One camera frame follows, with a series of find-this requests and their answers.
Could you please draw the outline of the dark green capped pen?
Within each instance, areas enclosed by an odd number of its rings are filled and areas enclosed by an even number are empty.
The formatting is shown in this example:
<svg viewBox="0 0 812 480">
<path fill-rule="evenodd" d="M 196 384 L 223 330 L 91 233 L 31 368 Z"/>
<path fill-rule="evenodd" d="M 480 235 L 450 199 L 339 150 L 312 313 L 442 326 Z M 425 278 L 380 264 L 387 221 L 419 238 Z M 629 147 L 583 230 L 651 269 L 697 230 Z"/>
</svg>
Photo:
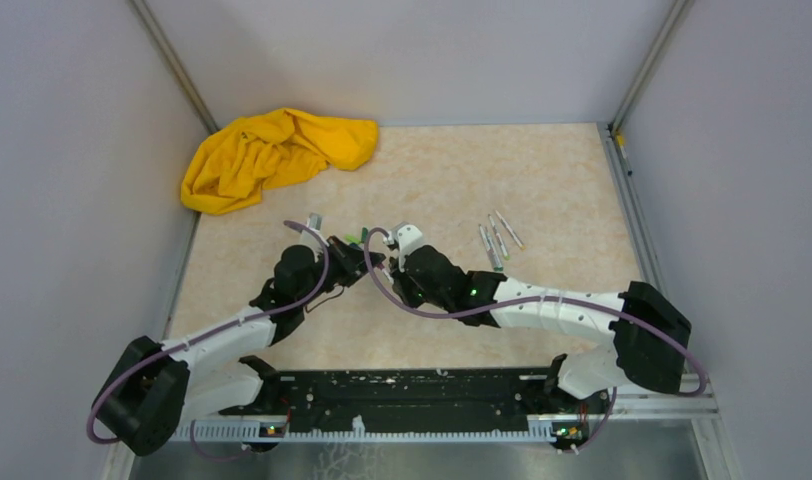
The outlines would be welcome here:
<svg viewBox="0 0 812 480">
<path fill-rule="evenodd" d="M 485 250 L 486 250 L 486 254 L 487 254 L 487 257 L 488 257 L 489 262 L 491 264 L 492 270 L 494 272 L 502 272 L 503 271 L 502 261 L 501 261 L 499 255 L 498 255 L 498 253 L 495 250 L 493 241 L 492 241 L 490 235 L 488 234 L 487 229 L 485 228 L 484 225 L 479 224 L 478 225 L 478 231 L 479 231 L 480 237 L 481 237 L 481 239 L 483 241 L 483 244 L 484 244 L 484 247 L 485 247 Z"/>
</svg>

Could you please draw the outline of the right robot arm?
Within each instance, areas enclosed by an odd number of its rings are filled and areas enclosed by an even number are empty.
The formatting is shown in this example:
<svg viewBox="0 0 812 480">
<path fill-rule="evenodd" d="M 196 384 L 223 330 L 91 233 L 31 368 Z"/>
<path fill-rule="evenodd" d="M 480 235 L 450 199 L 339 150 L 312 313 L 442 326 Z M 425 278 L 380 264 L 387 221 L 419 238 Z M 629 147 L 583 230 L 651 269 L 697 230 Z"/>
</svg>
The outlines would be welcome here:
<svg viewBox="0 0 812 480">
<path fill-rule="evenodd" d="M 538 329 L 595 343 L 554 360 L 545 398 L 558 412 L 628 384 L 680 392 L 691 323 L 648 283 L 632 281 L 622 292 L 562 291 L 498 272 L 465 272 L 429 245 L 390 258 L 389 268 L 393 290 L 409 308 L 428 304 L 468 326 Z"/>
</svg>

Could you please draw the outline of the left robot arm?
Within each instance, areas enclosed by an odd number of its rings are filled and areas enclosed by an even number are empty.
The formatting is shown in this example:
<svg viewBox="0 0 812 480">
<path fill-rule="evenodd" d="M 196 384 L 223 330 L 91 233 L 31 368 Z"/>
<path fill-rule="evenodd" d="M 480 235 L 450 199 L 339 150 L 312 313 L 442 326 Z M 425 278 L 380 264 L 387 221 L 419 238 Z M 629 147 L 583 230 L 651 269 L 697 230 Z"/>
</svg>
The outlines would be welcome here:
<svg viewBox="0 0 812 480">
<path fill-rule="evenodd" d="M 234 407 L 274 411 L 282 388 L 250 356 L 285 340 L 303 323 L 307 305 L 367 272 L 362 250 L 331 236 L 286 248 L 259 295 L 223 323 L 181 339 L 131 341 L 96 396 L 86 430 L 138 456 L 163 446 L 183 423 Z"/>
</svg>

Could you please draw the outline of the yellow cloth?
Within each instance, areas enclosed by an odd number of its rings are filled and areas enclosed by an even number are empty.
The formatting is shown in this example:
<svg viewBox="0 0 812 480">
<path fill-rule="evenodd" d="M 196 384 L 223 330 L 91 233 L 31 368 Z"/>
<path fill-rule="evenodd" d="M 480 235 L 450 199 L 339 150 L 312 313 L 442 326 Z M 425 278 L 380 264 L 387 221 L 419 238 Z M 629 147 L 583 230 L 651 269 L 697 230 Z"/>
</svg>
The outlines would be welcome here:
<svg viewBox="0 0 812 480">
<path fill-rule="evenodd" d="M 183 206 L 224 215 L 262 202 L 263 192 L 301 184 L 334 167 L 354 171 L 373 156 L 373 120 L 280 108 L 240 117 L 197 148 L 180 186 Z"/>
</svg>

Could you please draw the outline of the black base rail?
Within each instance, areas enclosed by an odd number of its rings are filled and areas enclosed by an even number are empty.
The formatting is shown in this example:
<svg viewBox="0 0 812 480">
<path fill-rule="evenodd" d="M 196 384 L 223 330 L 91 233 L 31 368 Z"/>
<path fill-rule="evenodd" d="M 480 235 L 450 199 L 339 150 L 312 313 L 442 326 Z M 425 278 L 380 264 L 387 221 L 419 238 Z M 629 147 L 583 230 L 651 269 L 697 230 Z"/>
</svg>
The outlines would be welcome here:
<svg viewBox="0 0 812 480">
<path fill-rule="evenodd" d="M 554 385 L 549 367 L 284 370 L 268 373 L 257 398 L 226 417 L 285 416 L 292 433 L 518 434 L 540 415 L 588 422 L 610 398 L 584 400 Z"/>
</svg>

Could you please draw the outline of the aluminium frame rail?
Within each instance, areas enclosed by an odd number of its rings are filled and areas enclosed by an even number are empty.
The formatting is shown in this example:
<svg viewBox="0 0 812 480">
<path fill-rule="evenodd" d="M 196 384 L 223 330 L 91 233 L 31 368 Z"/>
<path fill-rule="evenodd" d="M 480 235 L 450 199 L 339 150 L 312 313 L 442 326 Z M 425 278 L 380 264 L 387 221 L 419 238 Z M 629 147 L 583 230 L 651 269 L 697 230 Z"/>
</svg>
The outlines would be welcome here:
<svg viewBox="0 0 812 480">
<path fill-rule="evenodd" d="M 159 420 L 128 445 L 138 456 L 169 441 L 276 443 L 541 443 L 580 448 L 605 420 L 695 420 L 718 413 L 696 397 L 637 386 L 560 402 L 543 369 L 283 371 L 249 406 L 198 420 Z"/>
</svg>

